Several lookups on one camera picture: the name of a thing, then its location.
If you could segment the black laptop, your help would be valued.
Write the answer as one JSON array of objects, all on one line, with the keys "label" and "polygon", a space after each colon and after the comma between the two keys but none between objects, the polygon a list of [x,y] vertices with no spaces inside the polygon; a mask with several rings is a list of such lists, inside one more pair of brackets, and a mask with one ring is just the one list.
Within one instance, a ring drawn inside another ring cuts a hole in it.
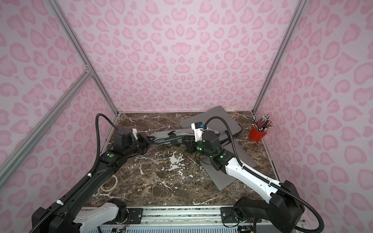
[{"label": "black laptop", "polygon": [[[235,140],[234,145],[236,147],[238,156],[246,167],[255,168],[257,166],[257,162],[248,155],[248,153],[243,149],[243,147]],[[237,177],[241,181],[244,178],[244,172],[239,165],[236,158],[232,157],[232,159],[228,162],[228,166],[225,166],[226,173],[222,170],[217,171],[211,164],[210,157],[205,157],[200,161],[200,164],[205,169],[215,186],[219,191],[225,189],[228,185],[232,182],[237,180]]]}]

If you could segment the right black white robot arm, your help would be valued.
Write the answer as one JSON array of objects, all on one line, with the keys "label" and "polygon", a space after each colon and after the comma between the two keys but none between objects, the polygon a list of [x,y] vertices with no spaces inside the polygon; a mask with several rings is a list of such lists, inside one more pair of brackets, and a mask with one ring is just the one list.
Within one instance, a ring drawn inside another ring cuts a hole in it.
[{"label": "right black white robot arm", "polygon": [[233,150],[224,148],[213,131],[204,131],[199,140],[187,136],[182,142],[187,150],[206,156],[215,170],[240,180],[262,198],[239,199],[233,206],[239,220],[269,220],[282,233],[293,231],[305,211],[304,205],[298,200],[299,194],[294,184],[274,180],[244,162],[238,162]]}]

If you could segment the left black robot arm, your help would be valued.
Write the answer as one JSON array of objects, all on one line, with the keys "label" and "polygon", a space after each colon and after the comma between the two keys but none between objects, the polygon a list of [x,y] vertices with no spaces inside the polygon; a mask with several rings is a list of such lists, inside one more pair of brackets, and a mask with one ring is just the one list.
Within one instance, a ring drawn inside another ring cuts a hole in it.
[{"label": "left black robot arm", "polygon": [[129,158],[145,154],[154,141],[154,136],[137,134],[133,129],[118,131],[114,146],[96,159],[86,176],[50,207],[41,207],[32,214],[31,232],[88,233],[107,222],[128,223],[126,203],[115,198],[86,214],[81,213],[81,208]]}]

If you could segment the grey laptop bag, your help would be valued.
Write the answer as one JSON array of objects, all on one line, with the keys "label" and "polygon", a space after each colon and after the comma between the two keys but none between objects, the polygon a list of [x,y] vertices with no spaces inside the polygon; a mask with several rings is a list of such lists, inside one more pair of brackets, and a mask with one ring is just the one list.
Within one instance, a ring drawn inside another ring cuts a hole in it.
[{"label": "grey laptop bag", "polygon": [[150,136],[155,136],[156,139],[152,145],[174,145],[174,146],[181,146],[183,144],[184,138],[192,138],[194,137],[194,132],[192,129],[177,129],[177,130],[169,130],[169,131],[162,131],[156,132],[151,134]]},{"label": "grey laptop bag", "polygon": [[[221,117],[227,122],[233,136],[238,136],[242,132],[242,127],[239,125],[239,123],[236,122],[224,110],[224,108],[222,106],[217,106],[217,107],[214,107],[214,108],[212,108],[212,109],[210,109],[206,112],[199,113],[195,116],[189,117],[189,118],[181,121],[180,126],[183,129],[190,129],[192,123],[195,123],[195,122],[206,123],[208,119],[210,119],[211,117],[214,117],[214,116]],[[213,119],[208,124],[208,128],[209,129],[211,128],[212,130],[218,131],[220,133],[219,140],[220,140],[221,143],[225,143],[226,141],[229,140],[229,136],[226,134],[227,129],[226,129],[225,125],[220,120]]]}]

